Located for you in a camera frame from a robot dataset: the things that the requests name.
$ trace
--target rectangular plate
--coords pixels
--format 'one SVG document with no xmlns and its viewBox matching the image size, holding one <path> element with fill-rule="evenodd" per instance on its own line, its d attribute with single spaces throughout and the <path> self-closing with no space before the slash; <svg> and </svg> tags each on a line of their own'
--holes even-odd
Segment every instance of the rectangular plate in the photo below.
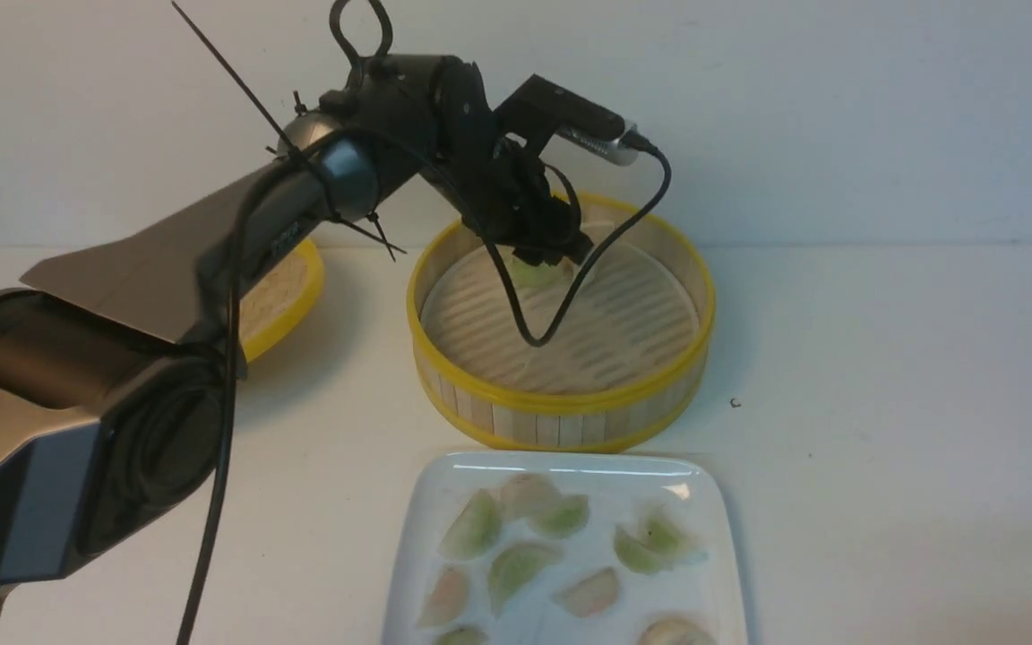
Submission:
<svg viewBox="0 0 1032 645">
<path fill-rule="evenodd" d="M 447 527 L 477 490 L 495 491 L 522 472 L 548 475 L 562 493 L 588 495 L 587 526 L 568 540 L 553 542 L 538 538 L 524 521 L 506 524 L 491 551 L 461 565 L 470 576 L 470 601 L 462 615 L 445 628 L 415 627 L 425 596 L 445 565 L 438 546 Z M 619 562 L 613 550 L 615 526 L 621 524 L 635 535 L 642 509 L 655 503 L 663 503 L 670 517 L 702 542 L 708 552 L 706 560 L 654 576 L 632 573 Z M 506 547 L 527 540 L 556 544 L 565 558 L 521 588 L 499 617 L 492 617 L 488 567 Z M 607 612 L 576 619 L 553 604 L 553 593 L 605 567 L 614 567 L 620 582 L 619 600 Z M 635 645 L 651 621 L 668 615 L 695 621 L 719 645 L 746 645 L 728 510 L 719 486 L 700 465 L 679 458 L 630 454 L 460 452 L 427 465 L 413 490 L 382 642 L 431 645 L 448 628 L 473 624 L 488 634 L 491 645 Z"/>
</svg>

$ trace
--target wire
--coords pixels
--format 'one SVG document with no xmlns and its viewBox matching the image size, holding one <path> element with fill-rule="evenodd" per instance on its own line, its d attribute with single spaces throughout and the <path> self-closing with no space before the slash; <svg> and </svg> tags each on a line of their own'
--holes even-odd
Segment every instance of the wire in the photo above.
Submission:
<svg viewBox="0 0 1032 645">
<path fill-rule="evenodd" d="M 284 160 L 269 168 L 250 188 L 234 218 L 233 232 L 229 237 L 229 258 L 226 262 L 226 278 L 229 289 L 226 294 L 226 337 L 224 344 L 225 373 L 221 393 L 221 442 L 218 444 L 217 465 L 214 467 L 214 490 L 209 493 L 209 510 L 205 517 L 205 527 L 201 533 L 201 546 L 197 552 L 197 563 L 193 567 L 193 580 L 186 600 L 186 609 L 178 628 L 178 645 L 187 645 L 193 636 L 200 607 L 201 592 L 205 590 L 205 579 L 209 562 L 214 558 L 214 543 L 217 540 L 218 524 L 221 523 L 221 509 L 225 506 L 226 487 L 229 481 L 229 454 L 233 446 L 234 406 L 237 399 L 237 335 L 241 332 L 241 257 L 246 248 L 246 224 L 251 215 L 265 200 L 265 196 L 278 184 L 286 180 L 297 164 Z"/>
</svg>

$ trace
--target steamer basket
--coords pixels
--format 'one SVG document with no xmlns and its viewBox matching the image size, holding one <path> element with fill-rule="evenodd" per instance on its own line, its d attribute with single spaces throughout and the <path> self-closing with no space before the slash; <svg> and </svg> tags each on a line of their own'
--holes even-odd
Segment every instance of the steamer basket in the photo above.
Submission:
<svg viewBox="0 0 1032 645">
<path fill-rule="evenodd" d="M 592 195 L 580 204 L 596 244 L 635 213 Z M 696 396 L 708 358 L 716 294 L 703 258 L 649 215 L 588 281 L 552 342 L 528 348 L 479 237 L 447 228 L 419 258 L 407 302 L 433 407 L 506 450 L 619 452 L 667 428 Z M 567 287 L 519 290 L 534 334 Z"/>
</svg>

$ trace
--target table surface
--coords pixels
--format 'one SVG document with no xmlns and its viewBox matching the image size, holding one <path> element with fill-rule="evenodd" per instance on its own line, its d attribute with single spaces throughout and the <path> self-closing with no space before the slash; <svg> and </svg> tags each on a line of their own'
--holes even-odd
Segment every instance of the table surface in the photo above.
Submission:
<svg viewBox="0 0 1032 645">
<path fill-rule="evenodd" d="M 53 253 L 0 248 L 0 287 Z M 704 385 L 642 450 L 719 482 L 750 641 L 1032 642 L 1032 247 L 704 256 Z M 378 641 L 415 479 L 475 448 L 415 376 L 415 258 L 326 250 L 322 301 L 243 385 L 196 642 Z M 172 642 L 207 493 L 20 587 L 0 644 Z"/>
</svg>

